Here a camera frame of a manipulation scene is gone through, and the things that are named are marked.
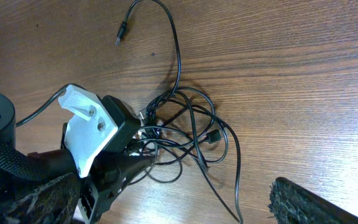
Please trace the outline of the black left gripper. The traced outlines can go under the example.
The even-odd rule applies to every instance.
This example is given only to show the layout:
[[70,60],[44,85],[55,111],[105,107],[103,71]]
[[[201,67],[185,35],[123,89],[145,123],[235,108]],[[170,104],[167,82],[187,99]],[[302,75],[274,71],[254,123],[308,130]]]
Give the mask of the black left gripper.
[[78,207],[85,223],[96,223],[110,209],[122,187],[154,163],[153,156],[127,156],[102,152],[81,180]]

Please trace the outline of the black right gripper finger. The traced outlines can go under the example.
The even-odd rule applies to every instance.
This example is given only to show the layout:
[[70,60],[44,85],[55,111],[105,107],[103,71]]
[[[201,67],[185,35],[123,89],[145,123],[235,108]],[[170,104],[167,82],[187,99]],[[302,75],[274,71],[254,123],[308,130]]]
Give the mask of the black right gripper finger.
[[268,208],[280,224],[358,223],[357,216],[284,177],[270,188]]

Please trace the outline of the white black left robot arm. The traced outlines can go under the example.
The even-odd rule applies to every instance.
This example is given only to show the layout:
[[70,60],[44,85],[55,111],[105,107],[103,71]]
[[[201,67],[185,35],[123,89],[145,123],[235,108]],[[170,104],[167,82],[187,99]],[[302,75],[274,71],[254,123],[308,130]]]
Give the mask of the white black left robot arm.
[[153,164],[136,144],[137,119],[119,99],[76,84],[52,100],[73,113],[60,148],[16,149],[16,111],[0,93],[0,223],[96,223],[137,175]]

